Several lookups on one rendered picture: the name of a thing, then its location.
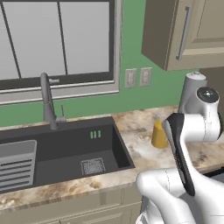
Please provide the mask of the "grey pitcher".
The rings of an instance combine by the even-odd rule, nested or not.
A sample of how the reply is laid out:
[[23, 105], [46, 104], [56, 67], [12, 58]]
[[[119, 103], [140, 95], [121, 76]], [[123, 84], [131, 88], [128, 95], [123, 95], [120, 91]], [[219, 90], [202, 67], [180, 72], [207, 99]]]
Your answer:
[[193, 94], [198, 88], [205, 87], [207, 85], [207, 78], [200, 72], [188, 73], [185, 76], [184, 85], [182, 88], [182, 94], [178, 105], [178, 112], [185, 113], [185, 104], [191, 94]]

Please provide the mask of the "dark sink basin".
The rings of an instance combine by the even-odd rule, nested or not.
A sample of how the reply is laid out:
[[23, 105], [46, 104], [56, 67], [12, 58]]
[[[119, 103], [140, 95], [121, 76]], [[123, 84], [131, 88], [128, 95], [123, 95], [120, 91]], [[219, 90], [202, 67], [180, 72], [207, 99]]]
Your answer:
[[0, 131], [0, 144], [36, 140], [33, 183], [0, 193], [118, 172], [134, 167], [112, 117]]

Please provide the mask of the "grey sink tap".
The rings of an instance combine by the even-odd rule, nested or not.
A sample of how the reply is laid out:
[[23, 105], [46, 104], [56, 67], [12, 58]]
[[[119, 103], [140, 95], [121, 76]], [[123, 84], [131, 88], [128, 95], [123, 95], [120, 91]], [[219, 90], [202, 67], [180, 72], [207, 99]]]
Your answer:
[[59, 123], [64, 123], [67, 119], [64, 115], [57, 117], [53, 106], [52, 91], [48, 75], [42, 73], [40, 75], [41, 94], [44, 105], [44, 121], [50, 124], [51, 130], [56, 130]]

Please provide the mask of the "beige base cupboard front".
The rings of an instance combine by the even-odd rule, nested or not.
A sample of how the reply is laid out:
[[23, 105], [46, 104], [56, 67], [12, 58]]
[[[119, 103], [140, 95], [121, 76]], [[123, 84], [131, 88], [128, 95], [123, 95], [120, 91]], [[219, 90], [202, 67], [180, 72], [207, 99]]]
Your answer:
[[0, 214], [0, 224], [135, 224], [142, 196], [127, 186]]

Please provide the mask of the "grey dish rack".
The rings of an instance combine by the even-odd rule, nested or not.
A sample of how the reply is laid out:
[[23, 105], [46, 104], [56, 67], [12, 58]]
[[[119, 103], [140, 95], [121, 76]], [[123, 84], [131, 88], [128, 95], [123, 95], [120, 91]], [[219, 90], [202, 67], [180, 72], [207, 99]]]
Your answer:
[[0, 144], [0, 192], [33, 183], [37, 141]]

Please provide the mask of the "grey wall socket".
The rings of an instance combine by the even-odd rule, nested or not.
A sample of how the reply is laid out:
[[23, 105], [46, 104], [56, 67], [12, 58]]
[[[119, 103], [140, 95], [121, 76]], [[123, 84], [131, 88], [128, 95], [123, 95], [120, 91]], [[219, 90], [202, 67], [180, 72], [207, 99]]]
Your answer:
[[139, 82], [140, 87], [147, 87], [151, 84], [151, 72], [152, 72], [151, 67], [145, 67], [141, 69], [140, 82]]
[[133, 88], [136, 85], [137, 81], [137, 69], [126, 69], [125, 70], [125, 87]]

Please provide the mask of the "window with grey frame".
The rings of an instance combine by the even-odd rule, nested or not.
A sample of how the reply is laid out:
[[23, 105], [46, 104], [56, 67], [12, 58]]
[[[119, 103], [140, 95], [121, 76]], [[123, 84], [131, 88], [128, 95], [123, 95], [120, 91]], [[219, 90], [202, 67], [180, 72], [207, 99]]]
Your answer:
[[119, 91], [123, 0], [0, 0], [0, 105]]

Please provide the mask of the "beige wall cupboard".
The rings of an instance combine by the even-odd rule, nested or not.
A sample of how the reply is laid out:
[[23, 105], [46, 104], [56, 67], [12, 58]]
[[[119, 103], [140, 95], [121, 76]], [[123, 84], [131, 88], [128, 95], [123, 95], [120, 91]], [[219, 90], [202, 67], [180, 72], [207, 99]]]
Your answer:
[[179, 0], [146, 0], [142, 54], [165, 71]]

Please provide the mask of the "beige wall cupboard door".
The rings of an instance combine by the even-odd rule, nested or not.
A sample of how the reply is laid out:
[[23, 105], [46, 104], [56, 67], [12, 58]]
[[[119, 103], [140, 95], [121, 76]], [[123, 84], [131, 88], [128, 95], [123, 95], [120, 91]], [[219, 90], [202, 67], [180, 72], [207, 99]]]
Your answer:
[[[186, 6], [192, 7], [182, 59], [177, 60]], [[178, 0], [168, 71], [224, 67], [224, 0]]]

